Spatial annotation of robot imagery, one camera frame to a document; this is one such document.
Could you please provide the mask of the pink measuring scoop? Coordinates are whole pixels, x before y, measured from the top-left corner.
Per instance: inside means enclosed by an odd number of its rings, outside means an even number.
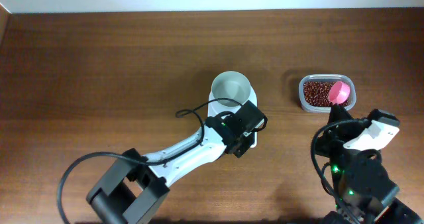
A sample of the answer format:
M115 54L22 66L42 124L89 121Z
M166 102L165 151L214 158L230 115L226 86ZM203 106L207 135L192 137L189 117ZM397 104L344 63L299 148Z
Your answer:
M331 86L327 99L332 105L342 104L349 95L350 86L342 81L337 81Z

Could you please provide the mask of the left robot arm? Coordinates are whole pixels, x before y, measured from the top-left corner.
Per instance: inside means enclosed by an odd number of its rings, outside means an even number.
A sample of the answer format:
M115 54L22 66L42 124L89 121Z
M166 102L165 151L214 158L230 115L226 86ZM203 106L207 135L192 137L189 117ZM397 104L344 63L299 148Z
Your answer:
M104 223L148 223L172 184L224 154L241 157L267 122L265 114L246 101L235 111L209 116L192 136L167 149L144 156L133 148L127 150L89 191L86 201Z

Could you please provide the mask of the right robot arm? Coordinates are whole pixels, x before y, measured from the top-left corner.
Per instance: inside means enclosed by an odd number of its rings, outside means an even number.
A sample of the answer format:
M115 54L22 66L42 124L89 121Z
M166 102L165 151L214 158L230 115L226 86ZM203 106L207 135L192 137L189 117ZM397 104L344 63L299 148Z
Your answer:
M423 223L396 197L400 188L382 164L381 151L399 126L394 115L379 109L355 119L342 105L331 107L310 150L321 185L335 200L323 223Z

